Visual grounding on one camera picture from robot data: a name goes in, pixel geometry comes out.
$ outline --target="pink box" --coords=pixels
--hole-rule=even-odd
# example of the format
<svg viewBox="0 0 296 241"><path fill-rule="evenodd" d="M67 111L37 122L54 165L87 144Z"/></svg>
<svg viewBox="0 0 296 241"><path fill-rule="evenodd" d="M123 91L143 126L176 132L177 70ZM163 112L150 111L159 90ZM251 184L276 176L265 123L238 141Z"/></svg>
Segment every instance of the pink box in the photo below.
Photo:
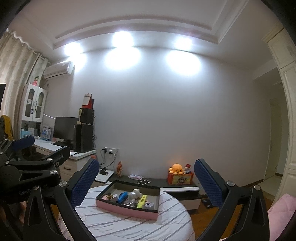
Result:
<svg viewBox="0 0 296 241"><path fill-rule="evenodd" d="M154 210L130 207L122 205L119 203L111 202L109 200L104 200L102 197L107 194L120 194L122 192L131 192L133 189L140 189L143 195L147 195L147 199L150 202L154 202ZM123 182L115 180L107 188L105 188L96 198L97 207L103 208L105 210L122 214L128 217L143 218L157 220L158 217L158 205L159 205L159 187L145 186L134 183Z"/></svg>

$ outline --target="orange octopus plush toy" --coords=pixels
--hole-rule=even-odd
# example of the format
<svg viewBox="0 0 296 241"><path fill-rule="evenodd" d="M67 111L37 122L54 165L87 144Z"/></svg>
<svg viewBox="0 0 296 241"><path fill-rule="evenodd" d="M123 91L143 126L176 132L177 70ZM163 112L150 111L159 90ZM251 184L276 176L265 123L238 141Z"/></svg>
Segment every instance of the orange octopus plush toy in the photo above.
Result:
<svg viewBox="0 0 296 241"><path fill-rule="evenodd" d="M169 169L169 173L174 174L174 175L182 175L184 174L183 168L180 164L174 164L172 168Z"/></svg>

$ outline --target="white plush toy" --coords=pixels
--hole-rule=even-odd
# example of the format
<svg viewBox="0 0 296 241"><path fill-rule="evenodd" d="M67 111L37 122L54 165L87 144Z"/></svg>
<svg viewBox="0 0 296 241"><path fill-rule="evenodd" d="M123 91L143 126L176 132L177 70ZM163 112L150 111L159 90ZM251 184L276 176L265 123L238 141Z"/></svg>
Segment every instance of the white plush toy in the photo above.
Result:
<svg viewBox="0 0 296 241"><path fill-rule="evenodd" d="M140 193L140 189L134 189L132 192L128 194L128 198L130 200L140 199L142 197L142 193Z"/></svg>

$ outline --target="yellow cloth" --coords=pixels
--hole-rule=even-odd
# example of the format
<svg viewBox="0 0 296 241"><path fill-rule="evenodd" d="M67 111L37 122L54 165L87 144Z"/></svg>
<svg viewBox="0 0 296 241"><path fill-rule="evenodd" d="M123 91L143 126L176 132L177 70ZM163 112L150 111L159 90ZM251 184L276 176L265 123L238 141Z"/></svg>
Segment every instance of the yellow cloth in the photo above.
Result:
<svg viewBox="0 0 296 241"><path fill-rule="evenodd" d="M8 139L10 141L12 141L13 136L12 136L12 128L11 128L10 118L6 115L1 115L1 117L4 118L4 133L7 135Z"/></svg>

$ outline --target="computer tower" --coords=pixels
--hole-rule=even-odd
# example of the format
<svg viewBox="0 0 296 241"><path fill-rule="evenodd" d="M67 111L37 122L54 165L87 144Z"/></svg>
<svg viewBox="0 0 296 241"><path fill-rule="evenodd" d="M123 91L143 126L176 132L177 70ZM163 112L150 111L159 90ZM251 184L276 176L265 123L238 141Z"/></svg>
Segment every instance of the computer tower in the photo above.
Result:
<svg viewBox="0 0 296 241"><path fill-rule="evenodd" d="M81 108L80 122L85 124L93 124L94 110L89 108Z"/></svg>
<svg viewBox="0 0 296 241"><path fill-rule="evenodd" d="M92 125L75 125L74 134L74 151L84 153L92 150L93 148L93 131L94 126Z"/></svg>

